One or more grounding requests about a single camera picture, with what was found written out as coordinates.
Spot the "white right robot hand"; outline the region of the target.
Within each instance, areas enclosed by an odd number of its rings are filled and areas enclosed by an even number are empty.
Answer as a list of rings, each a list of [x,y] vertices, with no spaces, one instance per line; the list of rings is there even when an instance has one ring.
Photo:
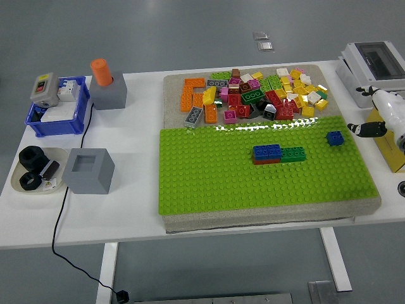
[[[404,98],[394,92],[387,92],[374,86],[357,87],[363,96],[371,96],[382,122],[366,122],[360,125],[349,123],[347,128],[358,137],[382,137],[390,130],[396,144],[404,143]]]

